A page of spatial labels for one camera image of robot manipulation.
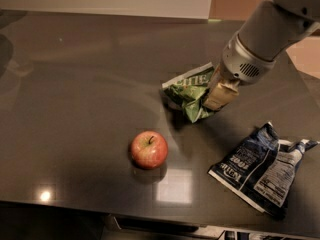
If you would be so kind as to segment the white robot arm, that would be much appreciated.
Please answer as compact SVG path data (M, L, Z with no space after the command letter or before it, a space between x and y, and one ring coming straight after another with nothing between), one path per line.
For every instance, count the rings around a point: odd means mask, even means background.
M320 23L320 0L261 2L222 51L203 105L217 111L234 100L241 85L259 81L279 55L310 36Z

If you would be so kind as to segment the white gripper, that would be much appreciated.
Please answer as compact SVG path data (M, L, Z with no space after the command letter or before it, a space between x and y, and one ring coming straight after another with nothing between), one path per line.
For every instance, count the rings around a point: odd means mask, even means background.
M222 51L220 66L211 75L208 84L211 89L203 105L213 111L222 109L238 97L239 82L241 85L255 84L274 65L275 60L261 58L249 50L236 32ZM219 82L221 75L230 81L239 82Z

